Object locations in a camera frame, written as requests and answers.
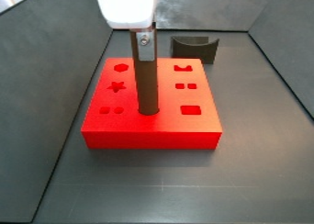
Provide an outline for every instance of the gray table surface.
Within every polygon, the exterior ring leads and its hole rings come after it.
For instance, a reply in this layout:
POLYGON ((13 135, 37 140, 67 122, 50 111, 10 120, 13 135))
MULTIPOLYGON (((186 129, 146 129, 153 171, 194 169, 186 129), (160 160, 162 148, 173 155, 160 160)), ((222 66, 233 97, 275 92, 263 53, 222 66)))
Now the gray table surface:
POLYGON ((221 38, 205 66, 224 136, 216 151, 89 150, 81 127, 109 57, 130 57, 116 31, 43 197, 37 223, 314 222, 314 125, 248 33, 158 32, 221 38))

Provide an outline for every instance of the red block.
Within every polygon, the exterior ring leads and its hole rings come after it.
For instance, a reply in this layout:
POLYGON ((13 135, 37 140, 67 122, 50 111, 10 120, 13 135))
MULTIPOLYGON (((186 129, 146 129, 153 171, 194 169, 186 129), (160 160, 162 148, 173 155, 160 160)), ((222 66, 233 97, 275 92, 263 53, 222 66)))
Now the red block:
POLYGON ((202 62, 158 59, 160 112, 140 113, 134 64, 112 58, 83 122, 93 149, 214 149, 222 134, 202 62))

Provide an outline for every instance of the dark gray floor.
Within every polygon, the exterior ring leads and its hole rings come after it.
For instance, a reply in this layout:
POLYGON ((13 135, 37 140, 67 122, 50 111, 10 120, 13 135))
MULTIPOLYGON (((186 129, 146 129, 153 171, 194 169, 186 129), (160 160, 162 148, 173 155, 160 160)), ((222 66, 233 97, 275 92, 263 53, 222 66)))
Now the dark gray floor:
POLYGON ((0 222, 35 216, 112 33, 97 0, 27 0, 0 16, 0 222))
MULTIPOLYGON (((160 32, 221 38, 206 73, 224 136, 216 151, 87 149, 89 88, 37 223, 314 222, 313 120, 246 33, 160 32)), ((116 31, 103 61, 130 57, 116 31)))
POLYGON ((158 0, 157 27, 249 31, 272 0, 158 0))
POLYGON ((313 3, 273 0, 249 33, 314 117, 313 3))

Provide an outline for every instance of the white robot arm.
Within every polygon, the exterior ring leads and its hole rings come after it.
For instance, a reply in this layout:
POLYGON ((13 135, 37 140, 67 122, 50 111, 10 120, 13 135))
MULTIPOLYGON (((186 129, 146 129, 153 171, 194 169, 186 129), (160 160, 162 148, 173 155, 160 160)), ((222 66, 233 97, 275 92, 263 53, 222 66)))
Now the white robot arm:
POLYGON ((109 25, 118 29, 152 27, 158 0, 98 0, 109 25))

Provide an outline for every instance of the black curved object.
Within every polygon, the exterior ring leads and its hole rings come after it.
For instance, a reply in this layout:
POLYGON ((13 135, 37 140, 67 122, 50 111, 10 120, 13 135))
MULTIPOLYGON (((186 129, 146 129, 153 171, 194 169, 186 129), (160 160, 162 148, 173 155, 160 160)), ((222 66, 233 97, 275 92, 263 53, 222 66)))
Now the black curved object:
POLYGON ((220 39, 209 42, 209 37, 173 37, 173 57, 198 58, 204 64, 213 64, 220 39))

